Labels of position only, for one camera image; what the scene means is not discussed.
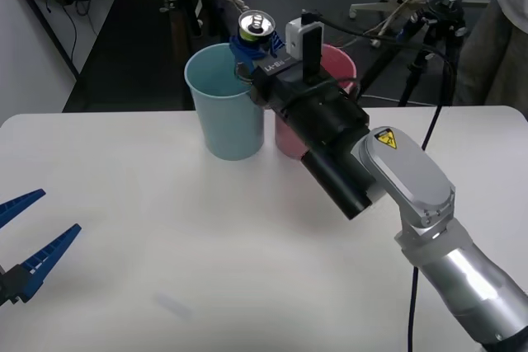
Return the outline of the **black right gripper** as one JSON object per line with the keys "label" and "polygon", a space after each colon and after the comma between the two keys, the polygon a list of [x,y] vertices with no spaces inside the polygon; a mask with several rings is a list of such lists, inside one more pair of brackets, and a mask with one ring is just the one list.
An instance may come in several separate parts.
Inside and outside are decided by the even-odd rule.
{"label": "black right gripper", "polygon": [[[285,46],[276,31],[269,39],[272,57]],[[369,116],[342,84],[350,74],[334,78],[323,66],[288,54],[267,57],[267,38],[232,36],[234,76],[250,89],[250,97],[276,114],[276,146],[282,153],[306,153],[312,146],[333,146],[352,132],[368,130]]]}

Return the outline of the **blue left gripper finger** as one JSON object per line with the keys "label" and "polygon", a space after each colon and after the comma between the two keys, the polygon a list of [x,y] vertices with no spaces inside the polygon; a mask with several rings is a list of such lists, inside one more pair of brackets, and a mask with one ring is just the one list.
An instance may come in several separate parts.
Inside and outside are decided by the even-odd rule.
{"label": "blue left gripper finger", "polygon": [[30,301],[81,230],[79,224],[74,224],[34,255],[1,274],[1,304]]}
{"label": "blue left gripper finger", "polygon": [[0,204],[0,228],[3,228],[43,196],[45,196],[45,191],[38,189]]}

